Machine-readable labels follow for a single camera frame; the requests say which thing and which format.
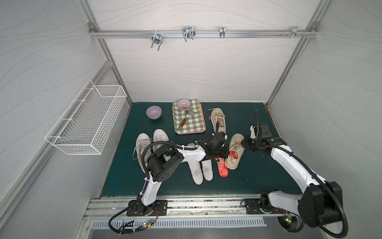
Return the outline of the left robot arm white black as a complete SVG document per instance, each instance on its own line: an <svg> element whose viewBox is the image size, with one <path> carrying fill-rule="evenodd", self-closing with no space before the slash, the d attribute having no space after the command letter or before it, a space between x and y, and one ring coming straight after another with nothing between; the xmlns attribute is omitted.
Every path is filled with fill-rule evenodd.
<svg viewBox="0 0 382 239"><path fill-rule="evenodd" d="M166 181L184 162L204 162L228 158L227 136L215 132L206 140L191 146L177 145L171 140L150 142L140 153L140 163L146 174L145 184L138 201L144 207L152 206L162 182Z"/></svg>

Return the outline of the beige sneaker one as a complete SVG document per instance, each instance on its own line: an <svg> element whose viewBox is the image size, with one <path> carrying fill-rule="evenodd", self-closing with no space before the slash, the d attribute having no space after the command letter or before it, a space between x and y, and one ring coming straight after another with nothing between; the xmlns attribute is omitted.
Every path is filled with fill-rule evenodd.
<svg viewBox="0 0 382 239"><path fill-rule="evenodd" d="M216 133L224 133L226 134L226 122L225 115L221 108L213 108L211 109L211 115L209 117L212 126L213 126L213 134Z"/></svg>
<svg viewBox="0 0 382 239"><path fill-rule="evenodd" d="M236 151L238 153L238 158L234 159L230 157L228 154L228 158L225 160L225 164L226 164L226 167L230 170L235 170L239 165L240 159L245 150L244 146L241 144L243 139L244 139L244 136L240 133L233 135L231 138L231 141L229 144L229 154L231 150Z"/></svg>

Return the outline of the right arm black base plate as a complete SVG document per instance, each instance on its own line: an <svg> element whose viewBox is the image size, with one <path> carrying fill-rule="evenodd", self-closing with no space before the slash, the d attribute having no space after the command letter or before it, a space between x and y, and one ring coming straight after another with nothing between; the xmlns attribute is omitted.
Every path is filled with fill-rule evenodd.
<svg viewBox="0 0 382 239"><path fill-rule="evenodd" d="M260 207L259 201L259 199L243 199L240 206L244 207L247 215L271 214L272 211L266 211Z"/></svg>

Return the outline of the white insole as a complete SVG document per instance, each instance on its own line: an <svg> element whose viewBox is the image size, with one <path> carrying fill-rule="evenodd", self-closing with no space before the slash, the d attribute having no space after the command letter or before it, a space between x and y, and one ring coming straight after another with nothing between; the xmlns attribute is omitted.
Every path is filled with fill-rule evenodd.
<svg viewBox="0 0 382 239"><path fill-rule="evenodd" d="M204 176L202 173L202 168L201 168L200 162L199 161L189 161L188 165L189 165L189 169L190 169L193 181L197 185L201 185L203 180L204 180Z"/></svg>
<svg viewBox="0 0 382 239"><path fill-rule="evenodd" d="M213 180L213 169L211 160L202 161L202 171L203 176L207 181Z"/></svg>

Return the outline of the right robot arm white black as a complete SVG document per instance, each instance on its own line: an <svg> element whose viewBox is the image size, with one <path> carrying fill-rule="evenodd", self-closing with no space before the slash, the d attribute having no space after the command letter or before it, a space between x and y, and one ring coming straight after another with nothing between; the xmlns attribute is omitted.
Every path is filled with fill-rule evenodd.
<svg viewBox="0 0 382 239"><path fill-rule="evenodd" d="M298 159L282 138L272 136L267 123L253 125L250 131L250 136L242 140L242 145L246 149L270 156L301 190L300 194L266 190L259 200L263 211L283 209L300 216L312 228L344 221L342 188L339 184L327 181Z"/></svg>

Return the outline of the white sneaker with laces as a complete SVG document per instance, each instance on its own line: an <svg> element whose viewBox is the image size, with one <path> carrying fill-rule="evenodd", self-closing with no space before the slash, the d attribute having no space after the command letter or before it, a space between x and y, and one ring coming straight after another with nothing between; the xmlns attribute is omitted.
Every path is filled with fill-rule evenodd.
<svg viewBox="0 0 382 239"><path fill-rule="evenodd" d="M145 173L145 169L144 169L144 166L147 165L147 153L151 153L151 148L149 147L147 150L146 150L146 155L143 154L143 152L145 151L145 149L151 144L151 139L149 137L149 135L145 134L145 133L141 133L138 135L137 139L136 139L136 144L135 144L135 148L134 148L134 152L133 152L133 155L136 154L136 160L138 161L142 171Z"/></svg>

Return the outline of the red patterned insole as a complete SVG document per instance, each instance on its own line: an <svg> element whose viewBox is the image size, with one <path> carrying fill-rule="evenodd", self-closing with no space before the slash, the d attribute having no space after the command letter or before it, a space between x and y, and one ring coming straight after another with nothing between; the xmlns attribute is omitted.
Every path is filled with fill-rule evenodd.
<svg viewBox="0 0 382 239"><path fill-rule="evenodd" d="M231 150L229 156L234 158L234 159L237 159L238 158L238 153L236 151Z"/></svg>
<svg viewBox="0 0 382 239"><path fill-rule="evenodd" d="M228 176L228 168L225 164L224 158L216 158L218 172L221 177L227 177Z"/></svg>

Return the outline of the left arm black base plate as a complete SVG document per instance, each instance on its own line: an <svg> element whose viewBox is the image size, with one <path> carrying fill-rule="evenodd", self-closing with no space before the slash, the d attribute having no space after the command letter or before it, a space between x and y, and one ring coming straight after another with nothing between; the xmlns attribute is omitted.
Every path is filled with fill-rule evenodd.
<svg viewBox="0 0 382 239"><path fill-rule="evenodd" d="M166 216L167 215L167 200L156 200L154 203L145 206L141 200L132 200L128 204L129 209L126 215L129 217L138 216Z"/></svg>

